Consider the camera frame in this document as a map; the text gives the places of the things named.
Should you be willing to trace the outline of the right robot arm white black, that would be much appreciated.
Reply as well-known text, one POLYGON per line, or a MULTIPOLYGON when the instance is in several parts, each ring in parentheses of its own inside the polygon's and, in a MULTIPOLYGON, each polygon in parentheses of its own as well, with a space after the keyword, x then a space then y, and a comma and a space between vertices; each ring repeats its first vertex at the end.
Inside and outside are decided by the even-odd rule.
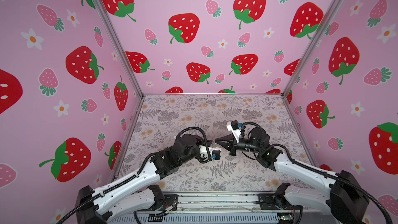
POLYGON ((285 146, 271 145, 269 140, 270 136, 262 128, 255 127, 247 138, 243 137, 241 129, 236 129, 215 142, 228 150, 231 156, 235 156, 238 150, 252 152, 263 167, 292 176, 312 187, 309 190, 282 183, 267 204, 278 209, 290 206, 314 208, 333 215, 342 224, 363 222, 370 198, 361 192, 353 175, 300 163, 291 157, 285 146))

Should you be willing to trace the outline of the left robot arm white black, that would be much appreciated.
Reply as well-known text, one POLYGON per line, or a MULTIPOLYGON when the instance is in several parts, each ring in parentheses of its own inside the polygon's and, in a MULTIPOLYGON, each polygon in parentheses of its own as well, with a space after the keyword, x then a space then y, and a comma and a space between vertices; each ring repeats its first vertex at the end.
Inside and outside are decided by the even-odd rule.
POLYGON ((108 224, 118 217, 163 207, 165 196, 157 183, 176 173, 192 159, 207 163, 220 160, 221 151, 208 147, 197 135, 184 134, 174 145, 148 155, 141 167, 107 185, 79 191, 76 203, 79 224, 108 224))

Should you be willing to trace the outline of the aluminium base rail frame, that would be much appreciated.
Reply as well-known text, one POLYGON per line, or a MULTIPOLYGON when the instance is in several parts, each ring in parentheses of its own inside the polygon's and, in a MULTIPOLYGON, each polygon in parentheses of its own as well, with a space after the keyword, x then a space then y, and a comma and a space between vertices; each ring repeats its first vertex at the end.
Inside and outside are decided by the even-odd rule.
POLYGON ((146 189, 112 205, 109 224, 293 224, 319 195, 279 192, 172 192, 146 189))

